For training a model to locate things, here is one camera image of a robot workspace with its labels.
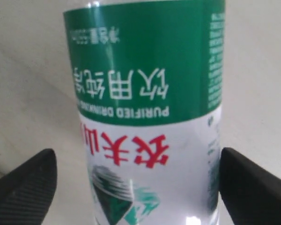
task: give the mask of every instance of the plastic bottle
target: plastic bottle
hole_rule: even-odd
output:
[[[224,0],[70,1],[98,225],[217,225]]]

